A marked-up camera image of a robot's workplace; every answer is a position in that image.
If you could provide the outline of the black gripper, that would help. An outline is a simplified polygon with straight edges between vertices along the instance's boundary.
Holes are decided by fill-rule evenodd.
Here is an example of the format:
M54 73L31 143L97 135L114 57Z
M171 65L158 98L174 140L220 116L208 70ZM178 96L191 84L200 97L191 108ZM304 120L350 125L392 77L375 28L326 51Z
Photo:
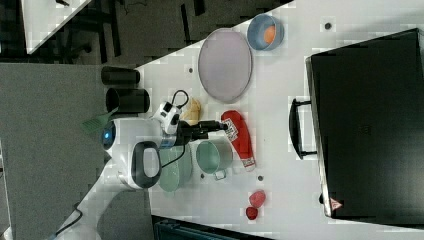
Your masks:
M176 132L176 146L184 146L191 141L208 139L207 131L227 130L228 125L219 121L200 121L195 125L189 125L185 121L180 121Z

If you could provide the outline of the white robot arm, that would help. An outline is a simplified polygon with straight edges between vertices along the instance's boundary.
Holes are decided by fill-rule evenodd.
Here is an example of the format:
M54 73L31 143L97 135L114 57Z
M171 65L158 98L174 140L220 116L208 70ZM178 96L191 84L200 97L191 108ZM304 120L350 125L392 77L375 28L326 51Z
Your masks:
M103 148L110 159L95 184L49 240L101 240L98 222L114 197L123 191L148 189L159 181L160 150L206 139L210 132L227 128L214 120L195 125L139 117L110 121L102 133Z

